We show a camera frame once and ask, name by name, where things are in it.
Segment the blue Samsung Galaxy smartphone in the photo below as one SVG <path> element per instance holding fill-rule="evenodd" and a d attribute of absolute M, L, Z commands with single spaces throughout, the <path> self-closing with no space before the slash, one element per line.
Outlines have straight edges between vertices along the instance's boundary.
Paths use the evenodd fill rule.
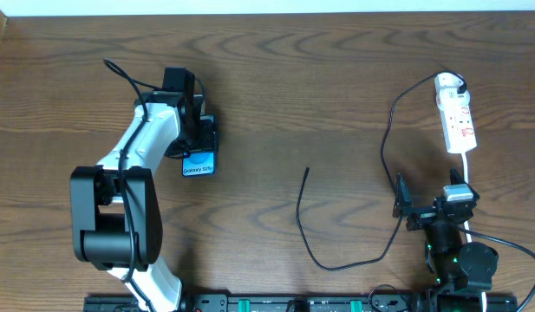
<path fill-rule="evenodd" d="M 190 151 L 190 156 L 182 161 L 182 175 L 185 178 L 213 175 L 216 171 L 219 150 L 216 120 L 212 115 L 203 115 L 199 126 L 199 143 Z"/>

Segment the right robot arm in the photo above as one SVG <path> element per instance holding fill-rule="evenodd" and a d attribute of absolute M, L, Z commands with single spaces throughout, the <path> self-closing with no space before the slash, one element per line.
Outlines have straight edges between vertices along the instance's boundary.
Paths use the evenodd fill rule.
<path fill-rule="evenodd" d="M 461 226 L 473 217 L 480 195 L 450 170 L 450 184 L 425 207 L 415 207 L 406 180 L 398 174 L 393 216 L 407 220 L 408 231 L 423 231 L 425 260 L 437 284 L 413 295 L 412 311 L 477 311 L 475 300 L 492 289 L 498 266 L 498 252 L 479 242 L 465 243 Z"/>

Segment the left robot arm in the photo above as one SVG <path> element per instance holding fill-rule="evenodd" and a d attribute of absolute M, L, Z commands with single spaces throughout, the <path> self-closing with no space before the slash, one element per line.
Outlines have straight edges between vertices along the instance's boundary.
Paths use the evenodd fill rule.
<path fill-rule="evenodd" d="M 142 311 L 176 311 L 182 282 L 160 254 L 163 226 L 154 175 L 164 158 L 182 159 L 185 176 L 215 171 L 218 134 L 206 98 L 192 91 L 152 91 L 115 147 L 70 176 L 73 249 L 119 279 Z"/>

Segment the white USB charger plug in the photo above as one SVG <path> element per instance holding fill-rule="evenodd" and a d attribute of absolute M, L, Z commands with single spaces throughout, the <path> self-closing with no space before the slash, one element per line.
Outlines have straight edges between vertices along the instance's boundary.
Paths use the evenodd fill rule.
<path fill-rule="evenodd" d="M 436 92 L 436 104 L 441 111 L 467 107 L 469 102 L 470 94 L 468 91 L 460 94 L 457 88 L 441 88 Z"/>

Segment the white power strip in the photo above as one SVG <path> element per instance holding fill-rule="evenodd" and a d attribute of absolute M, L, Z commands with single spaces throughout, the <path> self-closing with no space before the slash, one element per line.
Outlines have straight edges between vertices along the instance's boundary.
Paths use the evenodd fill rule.
<path fill-rule="evenodd" d="M 434 85 L 435 93 L 441 88 L 457 88 L 460 94 L 468 91 L 461 76 L 449 72 L 438 74 L 434 78 Z M 447 151 L 452 154 L 462 154 L 473 150 L 477 146 L 477 141 L 470 102 L 467 107 L 439 111 Z"/>

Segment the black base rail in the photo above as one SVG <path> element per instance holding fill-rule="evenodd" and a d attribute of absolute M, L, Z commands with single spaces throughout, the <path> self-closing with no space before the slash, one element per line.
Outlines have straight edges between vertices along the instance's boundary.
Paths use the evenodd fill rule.
<path fill-rule="evenodd" d="M 516 311 L 513 296 L 488 296 L 486 311 Z M 130 296 L 87 296 L 82 311 L 144 311 Z M 188 312 L 369 312 L 369 311 L 481 311 L 476 297 L 444 296 L 429 309 L 419 296 L 375 293 L 367 296 L 227 296 L 223 294 L 188 295 L 176 311 Z"/>

